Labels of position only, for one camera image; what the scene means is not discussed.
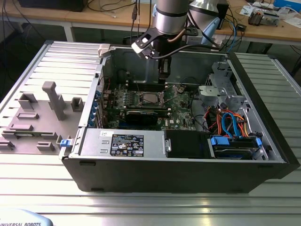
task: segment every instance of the aluminum profile table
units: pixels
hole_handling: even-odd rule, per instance
[[[62,56],[68,59],[68,54],[72,53],[78,57],[72,60],[88,61],[88,67],[91,67],[98,62],[97,48],[98,44],[87,43],[45,44],[0,104],[0,122],[8,121],[9,112],[13,114],[13,110],[18,108],[15,97],[22,92],[24,85],[37,76],[41,76],[37,79],[46,78],[47,72],[39,71],[44,70],[43,67],[53,69],[44,65],[45,59]],[[300,142],[292,139],[300,140],[300,128],[297,127],[301,122],[298,120],[300,87],[277,60],[268,60],[263,55],[252,55],[253,58],[248,54],[237,56],[295,155],[301,159]],[[79,76],[90,81],[93,69],[78,69],[81,72],[85,70],[85,73],[66,70],[62,73],[64,76],[55,78],[55,82],[74,82]],[[67,98],[79,88],[83,89],[73,83],[69,93],[61,94]],[[85,98],[87,90],[84,90],[76,95]],[[301,171],[298,169],[282,180],[269,180],[250,194],[102,194],[80,191],[58,156],[1,154],[0,207],[40,213],[50,218],[55,226],[298,225],[301,221]]]

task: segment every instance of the desk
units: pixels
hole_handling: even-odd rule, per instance
[[[124,7],[116,10],[116,18],[95,12],[85,8],[82,12],[71,12],[68,10],[44,9],[44,8],[22,8],[17,0],[14,0],[22,14],[32,24],[57,25],[64,28],[67,41],[74,41],[73,27],[108,29],[119,31],[130,31],[132,24],[133,6]],[[102,5],[111,3],[110,0],[102,0]],[[107,9],[116,8],[131,3],[131,0],[124,0],[116,6],[108,6]],[[98,2],[94,1],[90,7],[99,9]],[[11,22],[26,23],[26,20],[15,8],[12,0],[7,0],[6,12]],[[134,24],[133,31],[137,31],[137,20]],[[140,31],[146,31],[149,25],[149,4],[141,4],[140,9]]]
[[[129,31],[131,28],[131,14],[132,6],[125,7],[116,11],[116,18],[105,15],[100,12],[94,12],[88,8],[85,8],[82,12],[70,12],[67,10],[56,9],[37,9],[37,8],[21,8],[17,0],[16,5],[25,17],[33,24],[48,24],[62,26],[66,33],[67,41],[74,41],[74,35],[72,27],[86,27],[96,29],[109,29]],[[111,2],[110,0],[102,0],[103,4]],[[301,44],[301,29],[287,24],[283,21],[280,22],[280,26],[251,26],[248,25],[246,16],[238,14],[240,7],[246,5],[245,0],[229,0],[230,6],[233,11],[233,16],[239,21],[239,23],[247,25],[247,29],[243,40],[253,42],[265,42],[273,44],[285,44],[285,45],[300,45]],[[130,0],[125,0],[118,4],[123,6],[130,4]],[[97,1],[91,4],[91,7],[97,9]],[[13,22],[25,22],[24,18],[17,11],[12,4],[12,0],[7,0],[6,11],[8,13],[10,21]],[[141,18],[140,18],[140,31],[144,32],[149,23],[149,4],[141,4]],[[137,31],[137,23],[135,23],[134,31]],[[223,40],[232,34],[227,22],[224,23],[221,30],[215,32],[215,38]]]
[[[233,12],[233,16],[237,19],[238,23],[246,25],[246,32],[243,37],[244,41],[253,42],[265,42],[273,44],[284,45],[300,45],[301,44],[301,29],[292,26],[284,21],[280,21],[278,27],[273,26],[252,26],[248,24],[248,17],[240,15],[240,10],[243,6],[247,5],[245,0],[229,0],[230,8]],[[218,39],[224,38],[227,35],[231,35],[232,30],[229,27],[228,22],[224,22],[222,29],[217,30],[215,35]]]

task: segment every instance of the blue latch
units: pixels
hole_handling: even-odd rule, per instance
[[[210,140],[212,145],[230,145],[227,137],[214,136]]]
[[[70,139],[61,140],[60,146],[61,147],[71,147],[71,140]]]
[[[262,141],[260,140],[260,138],[256,138],[256,143],[259,147],[262,145]]]

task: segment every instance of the electronic equipment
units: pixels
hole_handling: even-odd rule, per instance
[[[248,18],[248,23],[255,26],[258,26],[259,24],[278,26],[280,23],[280,17],[276,12],[254,8],[253,12]]]
[[[55,8],[81,12],[88,0],[18,0],[25,8]]]
[[[227,2],[227,0],[219,0],[217,5],[217,10],[218,10],[218,17],[220,19],[220,22],[217,26],[217,30],[220,30],[222,28],[222,24],[224,22],[224,19],[226,17],[228,8],[229,8],[229,4]]]
[[[164,84],[129,47],[39,56],[0,105],[0,153],[59,155],[82,191],[248,193],[300,166],[300,87],[268,56],[183,51]]]

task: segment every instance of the floor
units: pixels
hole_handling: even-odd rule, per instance
[[[23,27],[24,32],[22,34],[15,32],[8,38],[5,46],[6,55],[4,55],[4,43],[0,44],[0,99],[10,90],[44,43],[44,40],[30,25],[23,24]],[[37,24],[34,28],[47,40],[66,41],[62,27]],[[122,44],[123,37],[129,36],[129,32],[105,30],[105,37],[101,37],[100,30],[87,28],[74,28],[74,33],[78,42],[105,42],[111,44]],[[247,45],[248,42],[242,42],[241,45],[233,48],[233,51],[244,51]],[[263,45],[263,43],[256,44],[251,52],[260,53]],[[300,57],[290,46],[285,45],[273,45],[268,54],[275,56],[289,72]],[[298,71],[295,79],[301,85],[301,70]]]

